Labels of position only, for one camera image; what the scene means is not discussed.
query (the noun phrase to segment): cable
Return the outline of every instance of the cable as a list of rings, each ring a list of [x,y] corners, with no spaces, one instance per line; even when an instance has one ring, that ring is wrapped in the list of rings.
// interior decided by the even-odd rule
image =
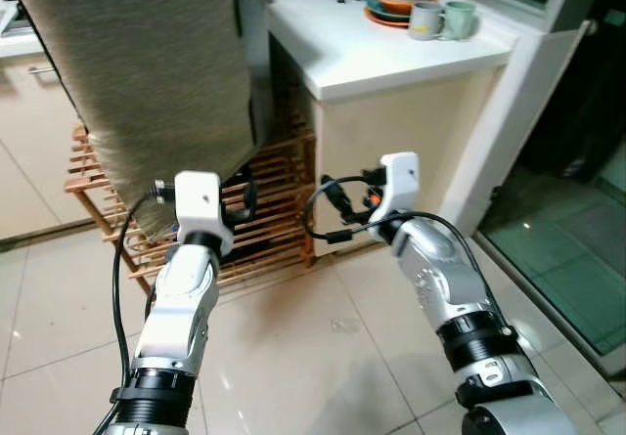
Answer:
[[[502,326],[507,325],[504,314],[502,313],[502,310],[500,309],[500,305],[498,305],[498,302],[495,299],[495,296],[493,294],[493,291],[491,290],[491,287],[489,286],[489,283],[487,283],[487,281],[485,280],[482,274],[482,271],[480,270],[480,266],[478,265],[478,261],[476,261],[476,258],[471,252],[471,248],[468,245],[468,242],[464,238],[463,234],[457,229],[457,227],[455,227],[452,223],[448,222],[445,218],[442,218],[439,215],[435,215],[434,213],[409,210],[409,211],[404,211],[404,212],[399,212],[399,213],[388,215],[387,217],[381,218],[375,222],[371,222],[366,225],[353,228],[351,230],[339,230],[336,232],[329,232],[329,233],[323,233],[323,234],[312,231],[309,226],[309,217],[310,217],[310,212],[313,208],[313,205],[317,197],[320,194],[322,194],[326,189],[328,189],[330,186],[333,186],[335,184],[342,184],[342,183],[356,182],[356,181],[365,182],[367,184],[363,176],[348,176],[345,178],[338,178],[338,179],[331,180],[328,183],[321,185],[319,188],[315,190],[315,192],[311,195],[311,197],[306,200],[306,203],[304,204],[304,208],[302,211],[302,226],[307,235],[310,235],[312,238],[315,238],[315,239],[324,239],[328,243],[331,243],[333,241],[339,242],[339,241],[351,239],[352,236],[356,235],[357,233],[364,232],[368,230],[369,228],[376,227],[378,225],[382,225],[385,223],[389,223],[394,220],[403,220],[403,219],[410,220],[411,218],[422,217],[422,218],[428,218],[437,223],[440,223],[453,234],[455,239],[459,242],[459,244],[463,248],[463,251],[465,255],[467,256],[469,263],[471,264],[471,267],[476,271],[476,273],[480,276],[480,278],[482,279],[482,282],[484,283],[485,293],[487,295],[487,298],[489,299],[489,301],[491,302],[491,305],[496,311],[496,315],[501,325]]]
[[[121,262],[121,253],[124,250],[124,238],[128,231],[128,226],[132,220],[133,215],[139,209],[139,207],[152,195],[152,192],[146,193],[128,210],[126,220],[119,231],[119,239],[115,245],[115,255],[113,257],[113,270],[112,270],[112,308],[113,308],[113,324],[115,326],[115,335],[117,336],[117,345],[119,347],[119,359],[121,361],[121,387],[128,385],[130,379],[130,364],[128,362],[128,344],[126,344],[126,333],[124,332],[124,326],[121,319],[121,309],[119,306],[119,263]],[[102,421],[96,427],[94,435],[102,435],[119,408],[119,401],[115,401],[111,406],[111,409],[102,419]]]
[[[311,230],[311,226],[309,225],[311,209],[313,208],[313,205],[315,204],[315,200],[319,195],[323,194],[325,190],[328,189],[330,186],[333,186],[335,184],[354,183],[354,182],[367,184],[363,176],[347,176],[345,178],[332,179],[328,183],[324,183],[322,186],[317,188],[315,192],[311,195],[311,197],[306,200],[306,203],[304,204],[304,208],[302,209],[301,221],[302,221],[302,228],[304,228],[304,232],[306,232],[307,235],[315,239],[328,239],[327,234],[316,233],[313,230]]]

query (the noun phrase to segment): white countertop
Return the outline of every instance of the white countertop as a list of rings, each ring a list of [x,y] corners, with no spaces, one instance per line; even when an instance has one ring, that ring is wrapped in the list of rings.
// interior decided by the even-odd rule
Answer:
[[[0,0],[0,23],[3,22],[5,13],[10,13],[12,6],[14,5]],[[34,32],[22,36],[0,37],[0,59],[40,52],[43,52],[43,47]]]
[[[369,21],[365,2],[271,0],[268,27],[299,65],[320,101],[503,65],[514,43],[481,18],[457,41],[418,41],[407,30]]]

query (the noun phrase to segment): red object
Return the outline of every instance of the red object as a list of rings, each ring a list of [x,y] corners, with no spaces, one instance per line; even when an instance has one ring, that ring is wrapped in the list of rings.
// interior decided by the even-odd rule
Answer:
[[[402,0],[378,0],[384,6],[386,12],[397,15],[411,15],[414,2],[404,2]],[[416,0],[416,2],[438,2],[439,0]]]
[[[370,204],[374,207],[378,207],[381,200],[382,199],[380,198],[380,196],[377,196],[376,194],[370,194]]]
[[[391,26],[391,27],[404,27],[405,29],[409,27],[409,24],[407,22],[385,22],[383,20],[379,20],[374,15],[372,15],[372,12],[370,11],[369,8],[366,7],[364,10],[365,10],[365,16],[368,17],[373,22],[377,22],[378,24],[384,24],[385,26]]]

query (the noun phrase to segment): drawer handle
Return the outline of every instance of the drawer handle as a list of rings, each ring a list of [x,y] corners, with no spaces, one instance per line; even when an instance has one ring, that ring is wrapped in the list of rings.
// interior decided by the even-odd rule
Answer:
[[[53,66],[46,66],[45,68],[37,68],[36,66],[32,66],[28,69],[28,73],[31,75],[36,75],[37,73],[47,73],[48,71],[56,71]]]

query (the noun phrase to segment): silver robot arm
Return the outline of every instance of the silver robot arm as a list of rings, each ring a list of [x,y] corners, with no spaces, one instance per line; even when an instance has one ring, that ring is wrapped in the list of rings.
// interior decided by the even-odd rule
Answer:
[[[178,247],[156,279],[156,302],[131,364],[130,384],[113,391],[119,409],[108,435],[187,435],[207,320],[217,297],[219,258],[233,245],[222,219],[220,180],[183,171],[175,180]]]
[[[410,210],[418,194],[414,153],[386,155],[381,164],[386,184],[370,222]],[[439,336],[455,374],[457,400],[469,410],[463,435],[576,433],[455,241],[424,218],[395,220],[369,231],[390,244]]]

